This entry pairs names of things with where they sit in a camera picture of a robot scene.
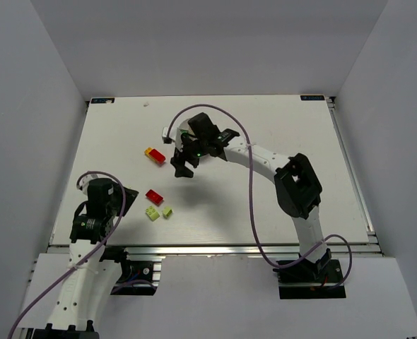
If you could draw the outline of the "red lego brick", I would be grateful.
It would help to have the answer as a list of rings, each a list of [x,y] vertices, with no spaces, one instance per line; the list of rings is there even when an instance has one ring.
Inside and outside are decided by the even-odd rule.
[[[146,192],[145,197],[150,202],[152,202],[153,204],[155,204],[157,206],[159,206],[164,201],[164,198],[159,193],[157,193],[156,191],[154,191],[152,189],[149,189]]]

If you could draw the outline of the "red and orange lego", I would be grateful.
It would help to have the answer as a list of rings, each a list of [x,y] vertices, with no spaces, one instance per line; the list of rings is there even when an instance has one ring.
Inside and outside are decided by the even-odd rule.
[[[157,165],[163,165],[166,161],[164,154],[156,150],[155,148],[147,148],[144,150],[144,154],[150,160],[152,160]]]

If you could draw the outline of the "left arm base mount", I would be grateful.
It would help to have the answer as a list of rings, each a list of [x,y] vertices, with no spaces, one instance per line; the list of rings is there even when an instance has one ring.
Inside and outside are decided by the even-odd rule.
[[[111,295],[153,296],[160,279],[162,258],[130,254],[126,248],[109,247],[104,256],[121,267],[121,275],[114,284]]]

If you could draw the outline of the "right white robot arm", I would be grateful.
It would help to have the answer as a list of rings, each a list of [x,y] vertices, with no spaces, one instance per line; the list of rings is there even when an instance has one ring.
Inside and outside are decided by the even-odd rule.
[[[163,142],[174,144],[170,163],[176,177],[192,178],[203,157],[217,157],[242,165],[275,186],[281,210],[292,218],[300,245],[298,266],[318,275],[331,254],[319,221],[322,185],[306,155],[279,155],[253,144],[245,133],[221,131],[205,113],[163,129]]]

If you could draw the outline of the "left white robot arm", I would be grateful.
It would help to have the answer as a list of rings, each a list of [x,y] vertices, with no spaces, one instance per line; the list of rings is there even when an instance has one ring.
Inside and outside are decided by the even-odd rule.
[[[82,175],[77,188],[87,199],[74,213],[68,271],[45,327],[33,338],[99,338],[100,310],[122,275],[125,254],[105,245],[139,193],[95,171]]]

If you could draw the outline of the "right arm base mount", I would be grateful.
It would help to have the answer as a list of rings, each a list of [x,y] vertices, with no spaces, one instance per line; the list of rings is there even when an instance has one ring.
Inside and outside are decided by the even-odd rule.
[[[345,299],[346,291],[343,285],[334,287],[343,279],[339,260],[331,259],[318,275],[303,271],[299,266],[287,269],[274,268],[277,275],[280,299],[309,300],[309,299]]]

